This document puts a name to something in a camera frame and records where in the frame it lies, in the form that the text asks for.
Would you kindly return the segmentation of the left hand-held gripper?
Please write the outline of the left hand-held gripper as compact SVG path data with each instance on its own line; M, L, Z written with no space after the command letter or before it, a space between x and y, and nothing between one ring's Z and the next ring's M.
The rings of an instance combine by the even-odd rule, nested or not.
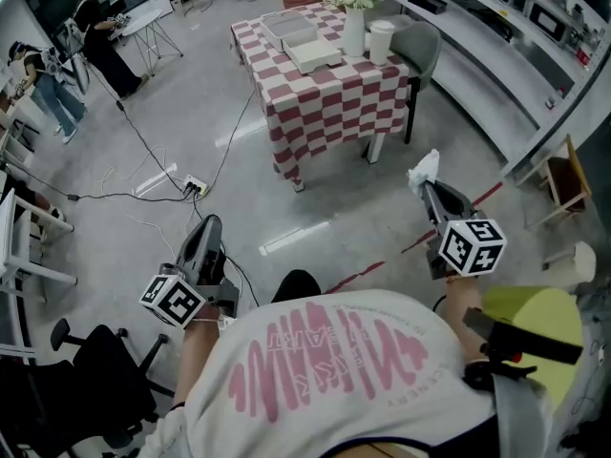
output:
M222 222L202 219L186 237L173 263L164 263L150 280L139 303L164 323L184 328L202 307L216 306L222 320L237 318L240 288L224 273Z

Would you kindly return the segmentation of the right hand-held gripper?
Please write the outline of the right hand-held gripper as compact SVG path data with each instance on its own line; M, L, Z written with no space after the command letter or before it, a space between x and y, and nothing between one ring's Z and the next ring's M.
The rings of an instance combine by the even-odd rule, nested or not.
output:
M435 236L427 242L433 280L493 273L507 246L497 222L443 182L425 182L422 199Z

